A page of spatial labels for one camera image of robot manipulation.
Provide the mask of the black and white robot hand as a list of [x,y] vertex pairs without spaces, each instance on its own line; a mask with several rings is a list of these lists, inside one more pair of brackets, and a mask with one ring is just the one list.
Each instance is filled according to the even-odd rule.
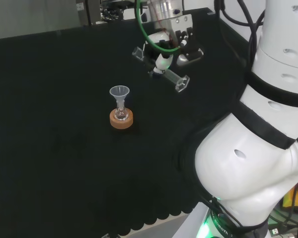
[[154,76],[164,75],[172,63],[182,67],[204,56],[193,30],[192,15],[159,20],[157,32],[148,35],[143,47],[144,62]]

